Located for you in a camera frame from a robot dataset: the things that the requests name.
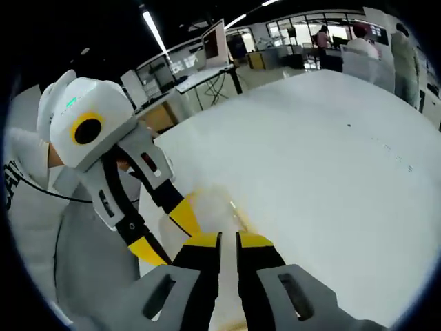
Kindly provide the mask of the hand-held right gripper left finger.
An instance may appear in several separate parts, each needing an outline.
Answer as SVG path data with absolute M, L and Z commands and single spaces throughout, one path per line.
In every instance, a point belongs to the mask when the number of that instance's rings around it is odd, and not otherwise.
M 207 330 L 218 296 L 220 232 L 188 239 L 160 265 L 110 301 L 104 330 Z

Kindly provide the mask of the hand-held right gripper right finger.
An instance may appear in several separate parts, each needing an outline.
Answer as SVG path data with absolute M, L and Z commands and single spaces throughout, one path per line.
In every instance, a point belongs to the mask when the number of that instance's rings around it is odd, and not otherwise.
M 236 233 L 238 294 L 249 330 L 382 330 L 338 306 L 336 293 L 299 265 L 287 265 L 267 238 Z

